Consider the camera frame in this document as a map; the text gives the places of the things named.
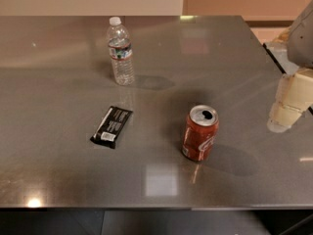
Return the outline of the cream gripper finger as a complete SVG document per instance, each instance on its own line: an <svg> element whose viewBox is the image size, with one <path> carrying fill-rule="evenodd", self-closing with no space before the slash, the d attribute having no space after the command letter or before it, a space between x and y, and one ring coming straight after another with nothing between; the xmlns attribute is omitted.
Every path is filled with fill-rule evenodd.
<svg viewBox="0 0 313 235"><path fill-rule="evenodd" d="M300 68L294 74L284 74L269 113L268 129L275 133L285 132L312 105L313 70Z"/></svg>

